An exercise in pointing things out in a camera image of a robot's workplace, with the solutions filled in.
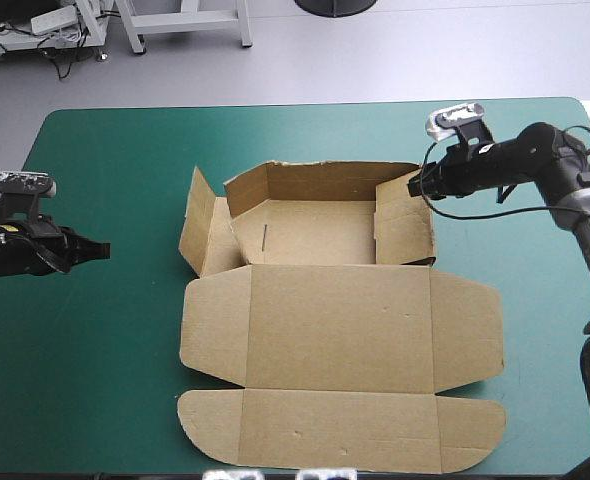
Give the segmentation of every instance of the gray floor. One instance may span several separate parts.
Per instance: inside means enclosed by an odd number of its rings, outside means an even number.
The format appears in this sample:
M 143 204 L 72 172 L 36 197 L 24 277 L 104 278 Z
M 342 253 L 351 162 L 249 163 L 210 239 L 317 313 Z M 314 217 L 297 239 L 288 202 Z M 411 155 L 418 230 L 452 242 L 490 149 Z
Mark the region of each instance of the gray floor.
M 117 20 L 110 61 L 77 65 L 65 82 L 37 54 L 10 55 L 0 63 L 0 169 L 19 168 L 44 117 L 63 108 L 590 100 L 590 1 L 379 0 L 340 20 L 292 0 L 248 2 L 250 49 L 232 31 L 199 32 L 149 37 L 137 57 Z M 136 2 L 141 13 L 174 4 Z

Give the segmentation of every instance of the cardboard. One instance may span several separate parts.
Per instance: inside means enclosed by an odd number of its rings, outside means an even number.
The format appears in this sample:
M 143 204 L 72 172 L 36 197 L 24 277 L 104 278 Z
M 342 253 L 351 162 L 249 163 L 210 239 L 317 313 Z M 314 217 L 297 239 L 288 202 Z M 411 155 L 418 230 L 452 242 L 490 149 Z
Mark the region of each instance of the cardboard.
M 406 188 L 417 168 L 267 162 L 226 182 L 226 199 L 215 197 L 196 169 L 180 251 L 200 276 L 234 268 L 240 255 L 249 264 L 431 264 L 430 210 Z M 231 218 L 210 206 L 223 208 L 225 200 Z M 224 232 L 228 223 L 232 235 Z
M 195 168 L 179 251 L 199 276 L 244 265 L 230 221 L 226 198 L 215 196 L 202 172 Z
M 253 265 L 191 282 L 180 357 L 246 387 L 181 397 L 228 463 L 442 473 L 499 442 L 503 408 L 436 397 L 503 368 L 498 293 L 420 266 Z

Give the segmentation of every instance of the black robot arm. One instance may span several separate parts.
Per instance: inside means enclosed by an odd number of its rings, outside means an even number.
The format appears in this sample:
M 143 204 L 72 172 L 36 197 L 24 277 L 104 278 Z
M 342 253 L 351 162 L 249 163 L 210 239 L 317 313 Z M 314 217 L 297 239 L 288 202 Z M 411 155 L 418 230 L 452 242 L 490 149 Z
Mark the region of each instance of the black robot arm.
M 427 130 L 435 140 L 457 136 L 459 142 L 439 162 L 424 165 L 409 182 L 410 194 L 428 201 L 497 188 L 501 203 L 516 185 L 534 182 L 557 226 L 575 235 L 590 270 L 590 148 L 546 123 L 496 143 L 483 113 L 478 104 L 464 104 L 431 115 Z M 584 333 L 590 335 L 590 321 Z M 590 403 L 590 337 L 580 366 Z

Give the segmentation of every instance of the black stand base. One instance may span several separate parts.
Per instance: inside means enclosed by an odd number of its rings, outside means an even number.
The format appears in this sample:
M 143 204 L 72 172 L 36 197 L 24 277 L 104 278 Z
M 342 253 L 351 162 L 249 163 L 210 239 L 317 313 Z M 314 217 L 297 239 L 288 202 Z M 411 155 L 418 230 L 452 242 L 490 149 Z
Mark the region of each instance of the black stand base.
M 377 0 L 295 0 L 303 10 L 321 17 L 348 17 L 371 8 Z

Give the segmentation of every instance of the rounded cardboard flap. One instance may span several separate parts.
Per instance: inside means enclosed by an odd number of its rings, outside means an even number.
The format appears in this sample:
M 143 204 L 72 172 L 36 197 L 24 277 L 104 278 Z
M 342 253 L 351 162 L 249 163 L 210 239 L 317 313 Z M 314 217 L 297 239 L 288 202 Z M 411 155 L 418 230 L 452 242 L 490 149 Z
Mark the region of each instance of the rounded cardboard flap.
M 237 463 L 243 401 L 243 390 L 192 390 L 177 401 L 177 416 L 204 454 Z
M 437 397 L 442 472 L 458 472 L 484 460 L 506 428 L 504 407 L 491 400 Z

